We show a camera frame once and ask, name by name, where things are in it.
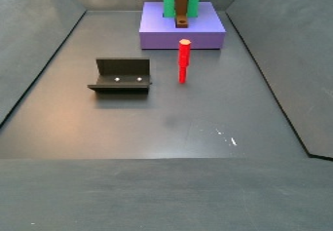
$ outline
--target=gray floor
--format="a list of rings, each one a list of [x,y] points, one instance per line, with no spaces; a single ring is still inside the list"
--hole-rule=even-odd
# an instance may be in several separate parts
[[[0,130],[0,158],[32,158],[0,159],[2,230],[332,230],[333,165],[222,19],[226,48],[194,52],[180,86],[178,52],[139,48],[140,13],[86,15]],[[96,57],[151,57],[148,97],[95,95]],[[163,157],[191,159],[94,159]]]
[[[140,12],[88,12],[0,131],[0,158],[304,158],[236,30],[222,51],[139,47]],[[148,96],[98,96],[96,58],[151,58]]]
[[[14,231],[332,231],[333,165],[307,160],[0,162]]]

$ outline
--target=black holder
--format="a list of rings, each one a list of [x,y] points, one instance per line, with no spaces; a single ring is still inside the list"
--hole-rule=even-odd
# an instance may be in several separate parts
[[[99,93],[148,92],[150,58],[98,58],[99,79],[88,87]]]

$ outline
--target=purple box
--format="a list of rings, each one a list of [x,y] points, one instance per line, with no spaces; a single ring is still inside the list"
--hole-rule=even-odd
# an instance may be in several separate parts
[[[146,2],[139,34],[143,49],[179,49],[182,39],[192,41],[192,49],[222,49],[226,29],[211,2],[199,3],[190,28],[176,28],[175,19],[163,18],[163,2]]]

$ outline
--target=red cylinder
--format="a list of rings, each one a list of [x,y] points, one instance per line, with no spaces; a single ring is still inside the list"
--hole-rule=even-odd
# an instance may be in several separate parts
[[[187,39],[183,39],[180,41],[180,55],[179,55],[180,83],[187,82],[187,68],[191,64],[191,49],[192,49],[192,42]]]

